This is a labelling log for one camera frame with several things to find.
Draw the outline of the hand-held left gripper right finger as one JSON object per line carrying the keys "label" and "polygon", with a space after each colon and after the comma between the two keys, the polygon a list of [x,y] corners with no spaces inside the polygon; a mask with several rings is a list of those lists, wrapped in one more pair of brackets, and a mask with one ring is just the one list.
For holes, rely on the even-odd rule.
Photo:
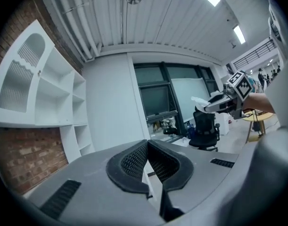
{"label": "hand-held left gripper right finger", "polygon": [[184,212],[173,206],[169,192],[181,190],[187,184],[194,172],[193,163],[186,156],[154,140],[148,140],[148,161],[162,183],[159,215],[170,222]]}

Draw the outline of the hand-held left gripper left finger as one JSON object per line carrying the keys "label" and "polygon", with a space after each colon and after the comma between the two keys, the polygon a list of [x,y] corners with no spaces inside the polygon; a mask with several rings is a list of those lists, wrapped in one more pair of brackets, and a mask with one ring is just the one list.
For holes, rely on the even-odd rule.
{"label": "hand-held left gripper left finger", "polygon": [[106,172],[122,191],[148,195],[149,186],[142,182],[147,160],[148,141],[142,140],[110,158]]}

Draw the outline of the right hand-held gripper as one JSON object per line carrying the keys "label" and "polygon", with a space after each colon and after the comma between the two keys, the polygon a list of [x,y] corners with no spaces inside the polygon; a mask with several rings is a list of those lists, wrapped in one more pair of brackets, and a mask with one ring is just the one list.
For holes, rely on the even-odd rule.
{"label": "right hand-held gripper", "polygon": [[234,73],[221,92],[215,92],[210,97],[205,113],[229,113],[234,119],[245,118],[242,108],[250,93],[259,93],[259,83],[244,71]]}

